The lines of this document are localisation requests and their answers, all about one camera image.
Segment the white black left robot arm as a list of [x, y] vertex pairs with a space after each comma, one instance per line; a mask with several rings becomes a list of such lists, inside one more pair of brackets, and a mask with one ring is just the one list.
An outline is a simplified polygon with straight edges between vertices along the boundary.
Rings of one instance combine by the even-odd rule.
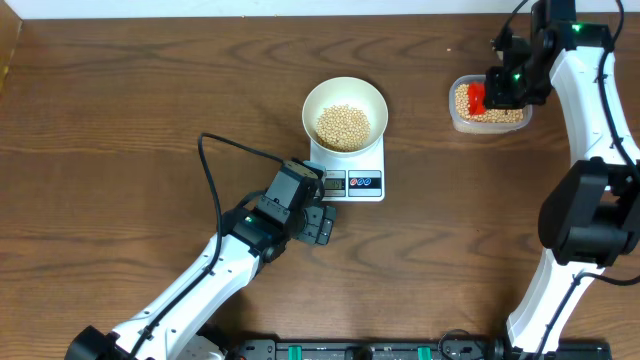
[[272, 184], [221, 217], [199, 258], [159, 297], [130, 320], [103, 334], [85, 328], [68, 359], [175, 359], [209, 318], [296, 239], [325, 245], [336, 211], [324, 206], [324, 166], [286, 160]]

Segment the red measuring scoop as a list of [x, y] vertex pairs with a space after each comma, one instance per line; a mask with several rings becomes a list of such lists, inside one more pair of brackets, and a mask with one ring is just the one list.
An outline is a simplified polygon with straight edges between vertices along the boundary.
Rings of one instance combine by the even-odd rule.
[[469, 113], [472, 116], [483, 115], [486, 112], [485, 85], [483, 83], [470, 83], [467, 89], [467, 97], [469, 102]]

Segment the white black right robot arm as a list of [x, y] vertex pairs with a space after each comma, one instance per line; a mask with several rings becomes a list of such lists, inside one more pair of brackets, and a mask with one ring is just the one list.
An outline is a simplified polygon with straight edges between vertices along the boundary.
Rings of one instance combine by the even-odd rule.
[[594, 281], [632, 286], [637, 278], [605, 276], [639, 242], [639, 148], [627, 125], [615, 81], [614, 50], [621, 31], [580, 22], [572, 1], [540, 0], [531, 7], [530, 37], [503, 25], [493, 41], [501, 65], [484, 81], [487, 109], [542, 105], [557, 94], [571, 167], [541, 206], [544, 251], [504, 336], [488, 359], [556, 359], [560, 335]]

